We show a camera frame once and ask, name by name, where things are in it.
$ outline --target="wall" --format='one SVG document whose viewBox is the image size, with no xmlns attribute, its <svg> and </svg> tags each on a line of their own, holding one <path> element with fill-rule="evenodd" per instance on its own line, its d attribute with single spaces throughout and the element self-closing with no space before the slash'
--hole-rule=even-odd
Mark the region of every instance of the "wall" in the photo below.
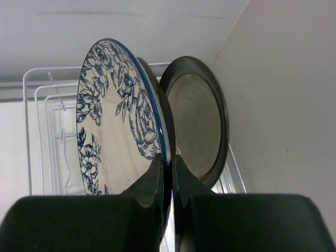
<svg viewBox="0 0 336 252">
<path fill-rule="evenodd" d="M 336 238 L 336 2 L 251 1 L 212 69 L 247 191 L 312 198 Z"/>
</svg>

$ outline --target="plate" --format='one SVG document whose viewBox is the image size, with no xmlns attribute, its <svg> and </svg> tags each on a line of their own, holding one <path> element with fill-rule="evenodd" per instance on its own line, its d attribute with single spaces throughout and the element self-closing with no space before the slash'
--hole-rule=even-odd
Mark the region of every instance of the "plate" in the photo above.
<svg viewBox="0 0 336 252">
<path fill-rule="evenodd" d="M 213 187 L 226 162 L 228 114 L 219 83 L 200 60 L 184 56 L 160 80 L 174 118 L 176 150 L 189 170 Z"/>
<path fill-rule="evenodd" d="M 171 155 L 158 98 L 136 57 L 102 39 L 89 50 L 77 93 L 77 144 L 88 195 L 119 194 L 162 153 Z"/>
</svg>

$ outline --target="floral plate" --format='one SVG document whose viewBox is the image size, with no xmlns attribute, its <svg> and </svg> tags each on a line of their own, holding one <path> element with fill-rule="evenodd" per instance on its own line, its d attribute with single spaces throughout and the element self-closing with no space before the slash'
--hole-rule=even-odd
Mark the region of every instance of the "floral plate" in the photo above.
<svg viewBox="0 0 336 252">
<path fill-rule="evenodd" d="M 158 98 L 135 56 L 102 39 L 88 52 L 77 93 L 77 143 L 88 195 L 119 194 L 171 154 Z"/>
</svg>

